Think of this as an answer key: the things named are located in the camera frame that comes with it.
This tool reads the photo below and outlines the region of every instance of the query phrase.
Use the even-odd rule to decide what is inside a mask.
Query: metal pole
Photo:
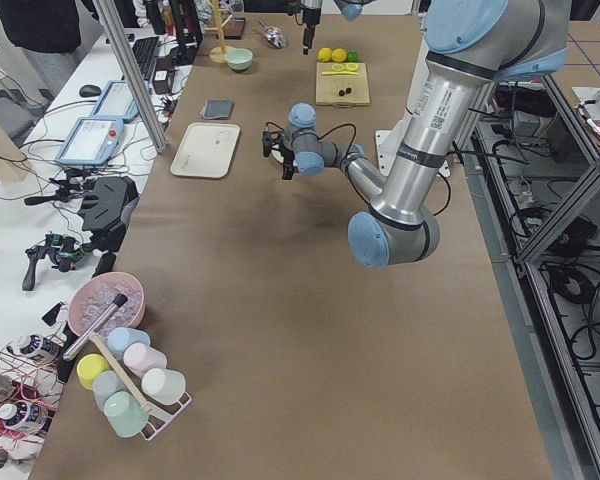
[[[147,128],[153,146],[158,153],[162,153],[167,145],[164,131],[153,110],[151,98],[147,93],[144,80],[127,41],[124,27],[122,26],[114,2],[110,0],[94,0],[94,4],[100,17],[100,23],[102,23],[104,31],[111,42],[113,53],[118,60],[118,65],[120,65],[122,73],[124,73],[124,78],[129,86],[129,90],[131,90],[131,95],[136,102],[140,117]]]

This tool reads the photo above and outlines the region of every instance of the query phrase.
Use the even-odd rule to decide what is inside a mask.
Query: lemon
[[[329,47],[322,47],[318,52],[319,62],[328,62],[331,60],[331,49]]]
[[[336,48],[331,53],[331,60],[334,62],[344,62],[347,59],[347,51],[344,48]]]

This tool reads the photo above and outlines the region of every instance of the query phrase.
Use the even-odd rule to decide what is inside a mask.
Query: bowl
[[[127,296],[127,303],[100,327],[98,333],[106,337],[116,327],[138,326],[145,310],[140,281],[128,273],[108,272],[89,280],[73,296],[69,304],[69,328],[76,335],[84,334],[118,293]]]
[[[253,52],[247,48],[235,48],[225,55],[227,65],[236,72],[246,70],[253,61]]]

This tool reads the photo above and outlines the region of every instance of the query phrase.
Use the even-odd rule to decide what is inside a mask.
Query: computer mouse
[[[80,90],[78,91],[78,94],[82,98],[97,97],[101,93],[102,93],[102,89],[97,85],[83,85],[82,87],[80,87]]]

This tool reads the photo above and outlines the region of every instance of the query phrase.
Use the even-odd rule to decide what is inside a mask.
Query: wooden board
[[[358,63],[358,75],[322,75],[332,71],[333,63],[316,64],[316,105],[371,105],[367,66]],[[340,90],[351,88],[351,93],[339,96]]]

